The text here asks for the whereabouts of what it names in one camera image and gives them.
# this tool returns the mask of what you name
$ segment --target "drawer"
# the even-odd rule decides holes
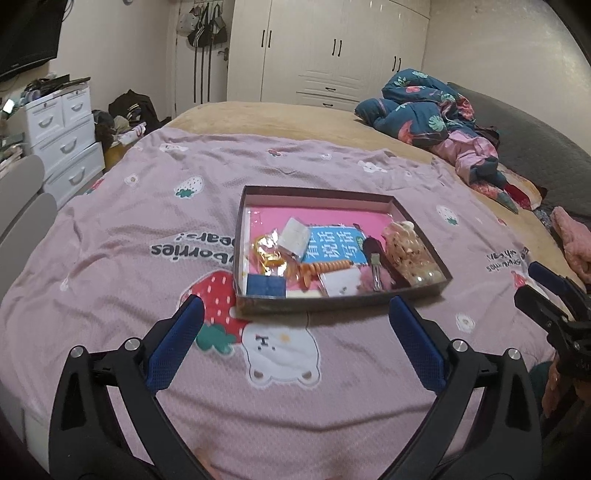
[[[297,93],[298,105],[320,106],[322,108],[332,108],[334,110],[346,110],[353,112],[357,106],[357,102],[351,100],[344,100],[341,98],[333,98],[321,95],[309,95],[307,93]]]
[[[311,93],[312,95],[344,98],[354,102],[360,102],[362,96],[362,92],[358,87],[338,85],[332,81],[312,79],[309,77],[298,78],[297,91],[301,93]]]
[[[26,116],[27,131],[25,133],[31,147],[64,130],[61,97],[40,103],[30,109],[23,109],[21,114]]]
[[[55,172],[59,162],[65,158],[75,157],[94,142],[95,120],[91,114],[65,128],[58,136],[38,143],[31,152],[41,158],[45,166],[45,179],[47,179]]]
[[[81,118],[92,113],[90,108],[90,87],[81,86],[80,89],[67,93],[61,97],[64,112],[64,125],[67,127]]]
[[[61,208],[103,168],[103,149],[100,143],[95,143],[75,157],[60,162],[43,184],[43,191],[51,193],[56,199],[57,207]]]

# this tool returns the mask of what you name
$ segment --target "bear print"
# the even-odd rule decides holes
[[[313,387],[320,381],[320,353],[305,324],[252,322],[244,327],[242,344],[249,378],[257,387],[272,382]]]

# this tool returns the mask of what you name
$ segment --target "blue gripper pad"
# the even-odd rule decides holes
[[[389,316],[390,325],[423,387],[439,394],[446,386],[445,363],[435,344],[401,297],[390,301]]]
[[[165,390],[170,386],[185,355],[201,330],[204,318],[203,300],[196,297],[160,342],[148,361],[146,386],[152,394],[155,395],[157,391]]]
[[[554,295],[562,295],[566,290],[566,281],[539,262],[532,262],[527,273]]]

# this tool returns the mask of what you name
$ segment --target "blue square box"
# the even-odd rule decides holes
[[[283,277],[249,273],[246,279],[246,295],[285,298],[286,288]]]

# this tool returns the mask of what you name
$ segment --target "wardrobe door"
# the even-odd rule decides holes
[[[379,19],[375,32],[379,39],[374,46],[368,97],[381,97],[382,88],[398,71],[402,57],[402,15],[405,7],[390,0],[376,2]]]
[[[420,71],[423,68],[429,19],[406,7],[401,7],[401,9],[402,49],[400,55],[402,62],[400,71],[405,69]]]
[[[301,0],[273,0],[262,81],[263,102],[297,103],[305,23]]]
[[[337,39],[334,80],[356,87],[359,100],[368,90],[374,48],[382,43],[375,35],[379,9],[377,0],[345,0],[342,4],[342,33]]]
[[[299,4],[298,43],[304,59],[300,75],[330,80],[339,51],[343,0],[300,0]]]
[[[236,0],[230,37],[228,100],[260,102],[271,0]]]

